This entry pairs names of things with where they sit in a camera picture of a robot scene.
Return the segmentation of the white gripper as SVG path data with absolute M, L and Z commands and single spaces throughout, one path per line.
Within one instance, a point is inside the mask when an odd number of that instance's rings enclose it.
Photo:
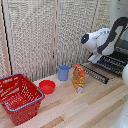
M 92 62 L 93 64 L 95 64 L 95 63 L 97 63 L 97 62 L 100 60 L 101 57 L 102 57 L 101 54 L 93 53 L 93 54 L 88 58 L 88 60 L 89 60 L 90 62 Z

